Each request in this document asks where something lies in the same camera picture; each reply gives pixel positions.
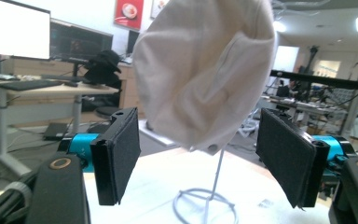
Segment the desk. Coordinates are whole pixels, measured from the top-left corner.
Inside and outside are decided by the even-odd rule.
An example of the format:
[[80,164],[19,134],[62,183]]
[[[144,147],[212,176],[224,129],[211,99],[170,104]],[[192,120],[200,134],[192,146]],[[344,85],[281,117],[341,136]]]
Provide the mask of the desk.
[[344,120],[345,116],[347,114],[347,111],[340,109],[340,108],[335,108],[335,107],[320,107],[318,105],[312,105],[312,104],[306,104],[306,103],[302,103],[302,102],[292,102],[290,100],[277,100],[277,99],[273,99],[273,98],[269,98],[269,97],[262,97],[259,101],[259,104],[262,105],[262,107],[269,107],[269,108],[273,108],[274,106],[267,106],[267,103],[271,103],[273,105],[281,105],[281,106],[285,106],[289,108],[289,112],[288,114],[290,116],[293,117],[293,122],[297,122],[298,120],[298,113],[299,112],[303,112],[304,113],[304,117],[301,120],[301,125],[302,126],[308,126],[308,121],[310,118],[310,115],[314,115],[316,117],[320,116],[327,116],[327,121],[329,121],[329,119],[333,119],[334,121],[338,121],[338,120]]
[[[7,125],[47,119],[74,118],[73,133],[77,133],[81,117],[81,95],[109,94],[118,90],[108,87],[93,87],[79,83],[77,88],[68,86],[47,87],[31,91],[8,91],[0,88],[0,162],[9,167],[16,175],[24,175],[31,170],[7,154]],[[71,95],[71,104],[8,105],[7,96],[46,96]]]

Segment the black cable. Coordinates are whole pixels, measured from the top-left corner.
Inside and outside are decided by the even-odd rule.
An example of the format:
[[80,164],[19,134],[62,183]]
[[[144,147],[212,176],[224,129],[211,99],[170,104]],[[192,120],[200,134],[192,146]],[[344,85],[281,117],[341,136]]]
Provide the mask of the black cable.
[[43,134],[43,133],[37,133],[37,132],[33,132],[33,131],[29,131],[29,130],[26,130],[26,129],[21,129],[21,128],[18,128],[18,127],[14,127],[17,131],[19,132],[23,132],[23,133],[31,133],[31,134]]
[[120,59],[121,63],[124,63],[124,60],[126,59],[126,57],[127,57],[127,53],[118,55],[118,58]]
[[132,63],[127,63],[126,61],[120,60],[121,63],[125,63],[125,64],[132,64]]
[[4,218],[2,223],[23,223],[28,215],[30,207],[22,207]]
[[320,83],[329,86],[335,86],[342,89],[356,89],[358,90],[358,81],[351,81],[341,78],[331,78],[331,77],[318,77],[318,76],[304,76],[303,74],[297,73],[288,73],[283,71],[271,70],[271,77],[282,77],[290,78],[297,81],[306,81],[312,83]]
[[66,130],[65,130],[65,133],[64,133],[64,134],[68,133],[69,127],[71,127],[71,124],[72,124],[73,122],[74,122],[73,119],[71,119],[71,121],[69,121],[69,124],[68,124],[68,126],[66,126]]
[[332,91],[330,91],[330,93],[334,96],[334,98],[330,97],[330,99],[332,101],[334,101],[334,103],[336,103],[336,105],[342,105],[342,102],[339,101],[339,97],[334,93],[334,89]]
[[16,149],[13,149],[13,150],[10,150],[8,153],[12,153],[12,152],[17,152],[17,151],[26,151],[26,150],[34,150],[36,147],[38,147],[38,149],[41,149],[42,147],[48,147],[50,145],[54,145],[54,144],[57,144],[61,142],[61,140],[57,140],[57,141],[54,141],[54,142],[50,142],[50,143],[46,143],[44,145],[41,145],[41,146],[33,146],[33,147],[21,147],[21,148],[16,148]]
[[[27,144],[31,144],[31,143],[37,143],[37,142],[40,142],[40,139],[34,139],[34,140],[32,140],[32,141],[27,141],[27,142],[22,142],[22,143],[18,143],[18,144],[14,144],[16,141],[17,141],[17,139],[19,139],[20,137],[23,137],[25,134],[23,134],[23,135],[20,135],[20,136],[18,136],[16,139],[14,139],[11,143],[10,143],[10,145],[8,145],[7,146],[7,149],[9,149],[9,148],[11,148],[11,147],[17,147],[16,149],[12,149],[12,150],[17,150],[17,149],[22,149],[22,145],[27,145]],[[31,147],[43,147],[45,144],[43,144],[43,145],[41,145],[41,146],[31,146]]]
[[81,76],[84,76],[84,73],[80,71],[80,69],[77,72],[80,73]]
[[355,68],[357,65],[358,65],[358,63],[355,63],[355,64],[353,65],[353,67],[351,68],[350,76],[348,77],[348,80],[351,80],[353,68]]
[[[33,171],[20,178],[19,182],[24,183],[30,189],[34,186],[37,172]],[[0,223],[11,213],[19,211],[24,207],[25,200],[23,195],[14,189],[8,189],[0,195]]]
[[317,130],[316,130],[317,134],[321,134],[321,131],[324,130],[324,127],[326,126],[327,122],[328,122],[328,119],[327,119],[327,121],[324,122],[324,126],[322,126],[320,129],[318,129],[318,127],[316,127],[317,128]]
[[[82,65],[78,66],[77,71],[79,71],[79,70],[80,70],[80,68],[82,68],[82,67],[84,67],[84,64],[82,64]],[[60,75],[58,75],[58,76],[59,76],[59,77],[63,77],[63,76],[65,76],[65,75],[72,74],[73,72],[74,72],[74,71],[70,71],[70,72],[62,73],[62,74],[60,74]]]
[[109,120],[101,120],[101,121],[96,121],[91,123],[91,125],[88,127],[88,129],[86,130],[86,132],[88,132],[89,130],[92,130],[95,127],[98,127],[100,125],[105,124],[106,122],[108,122]]
[[350,102],[350,101],[354,100],[354,98],[356,98],[356,97],[358,97],[358,92],[357,92],[357,94],[356,94],[356,95],[352,96],[352,98],[351,98],[351,99],[349,99],[349,100],[347,100],[347,101],[344,101],[344,102],[342,102],[342,103],[340,103],[340,104],[338,104],[338,105],[345,105],[346,103],[348,103],[348,102]]
[[272,83],[267,86],[267,89],[265,91],[263,91],[264,94],[269,94],[269,89],[274,85],[274,83],[276,82],[278,77],[275,77],[274,80],[272,81]]

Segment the red poster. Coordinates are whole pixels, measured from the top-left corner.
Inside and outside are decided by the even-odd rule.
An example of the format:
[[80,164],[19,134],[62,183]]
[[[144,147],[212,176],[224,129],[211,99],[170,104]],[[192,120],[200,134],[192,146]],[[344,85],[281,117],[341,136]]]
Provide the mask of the red poster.
[[144,0],[117,0],[115,24],[141,29]]

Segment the white table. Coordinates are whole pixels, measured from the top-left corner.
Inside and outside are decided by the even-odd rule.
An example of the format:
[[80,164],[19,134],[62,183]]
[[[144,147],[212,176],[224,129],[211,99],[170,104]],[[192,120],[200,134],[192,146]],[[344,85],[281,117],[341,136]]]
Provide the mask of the white table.
[[[91,223],[182,224],[172,209],[179,190],[212,189],[220,153],[176,148],[139,158],[121,204],[101,206],[94,174],[84,174]],[[272,174],[262,166],[225,152],[216,192],[235,204],[239,223],[327,224],[331,200],[292,208]],[[205,201],[186,197],[178,210],[189,223],[204,223]],[[208,223],[233,223],[230,209],[212,202]]]
[[347,112],[340,108],[335,107],[320,107],[318,105],[306,104],[301,102],[279,101],[276,99],[270,99],[269,97],[262,97],[258,103],[261,107],[276,109],[276,105],[286,106],[289,109],[288,114],[293,117],[293,122],[298,121],[298,112],[304,112],[301,120],[301,126],[308,126],[310,115],[320,116],[330,115],[336,117],[342,117],[344,119]]
[[[79,83],[78,87],[55,86],[31,91],[9,91],[0,88],[0,162],[10,168],[16,175],[22,176],[31,170],[7,154],[7,125],[48,120],[74,118],[72,132],[78,131],[81,117],[81,96],[92,94],[111,94],[118,90],[106,86],[91,86]],[[54,96],[71,95],[73,103],[37,104],[37,105],[8,105],[7,96]]]

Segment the white metal stand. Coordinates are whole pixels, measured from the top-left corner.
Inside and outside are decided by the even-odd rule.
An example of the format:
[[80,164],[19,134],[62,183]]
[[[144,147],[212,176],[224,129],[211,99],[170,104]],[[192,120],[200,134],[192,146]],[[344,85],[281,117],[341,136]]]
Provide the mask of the white metal stand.
[[74,101],[74,125],[72,133],[78,133],[79,131],[79,126],[80,126],[80,118],[81,118],[81,95],[76,95],[75,96],[75,101]]
[[16,175],[22,176],[29,172],[27,166],[7,153],[7,92],[0,89],[0,162],[10,168]]
[[[234,223],[238,223],[238,217],[237,217],[237,211],[235,210],[235,204],[229,202],[226,198],[224,198],[222,195],[216,193],[216,186],[217,186],[217,180],[219,178],[219,173],[220,173],[220,167],[222,165],[222,160],[223,160],[223,155],[224,155],[224,148],[222,148],[220,150],[220,158],[219,158],[219,163],[217,164],[217,171],[216,171],[216,176],[214,178],[214,183],[213,183],[213,189],[209,190],[209,189],[187,189],[187,190],[180,190],[179,194],[175,197],[175,199],[173,200],[173,212],[176,214],[176,216],[183,222],[183,223],[190,223],[188,221],[186,221],[186,219],[180,214],[180,212],[177,209],[177,204],[179,202],[180,199],[182,199],[182,196],[191,196],[197,199],[201,199],[201,200],[205,200],[205,210],[204,210],[204,214],[203,214],[203,224],[208,223],[208,213],[209,213],[209,205],[210,202],[212,200],[216,200],[220,203],[225,203],[227,204],[230,209],[231,212],[234,216]],[[202,194],[205,193],[210,193],[211,195],[208,197],[205,197]]]

